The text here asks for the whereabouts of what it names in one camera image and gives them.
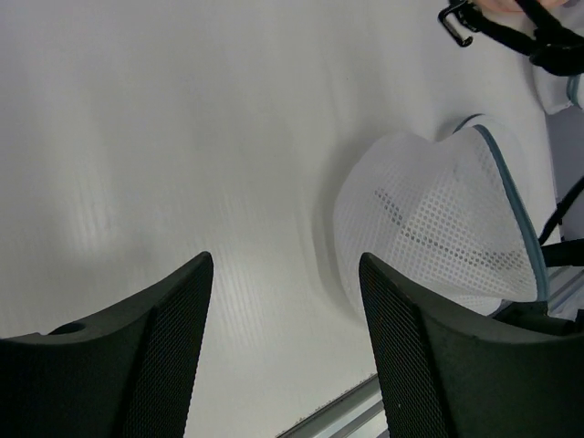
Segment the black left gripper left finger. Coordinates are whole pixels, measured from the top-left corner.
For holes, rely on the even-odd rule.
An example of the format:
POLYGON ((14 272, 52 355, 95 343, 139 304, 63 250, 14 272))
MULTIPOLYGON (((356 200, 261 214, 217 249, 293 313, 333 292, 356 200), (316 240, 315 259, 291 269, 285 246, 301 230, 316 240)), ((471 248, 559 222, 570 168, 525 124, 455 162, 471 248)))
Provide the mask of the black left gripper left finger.
POLYGON ((47 333, 1 342, 4 437, 181 437, 212 295, 203 252, 47 333))

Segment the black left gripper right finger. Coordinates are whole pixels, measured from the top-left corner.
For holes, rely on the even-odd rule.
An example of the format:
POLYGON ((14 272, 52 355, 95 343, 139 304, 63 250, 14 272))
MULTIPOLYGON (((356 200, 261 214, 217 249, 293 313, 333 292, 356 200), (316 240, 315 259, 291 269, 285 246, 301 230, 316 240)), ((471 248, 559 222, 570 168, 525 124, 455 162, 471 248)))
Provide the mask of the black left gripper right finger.
POLYGON ((583 320, 492 317, 364 254, 360 291, 392 437, 580 437, 583 320))

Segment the white mesh laundry bag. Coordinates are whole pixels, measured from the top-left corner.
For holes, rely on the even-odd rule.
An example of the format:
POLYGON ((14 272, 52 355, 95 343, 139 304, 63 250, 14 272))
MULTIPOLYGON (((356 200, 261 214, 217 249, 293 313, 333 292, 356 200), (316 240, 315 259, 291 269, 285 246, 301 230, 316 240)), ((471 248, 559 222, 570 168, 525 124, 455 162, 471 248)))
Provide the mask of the white mesh laundry bag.
POLYGON ((341 285, 358 313, 366 253, 482 315, 550 298, 548 263, 524 195, 528 149, 507 121, 464 119, 441 141, 385 136, 341 185, 332 228, 341 285))

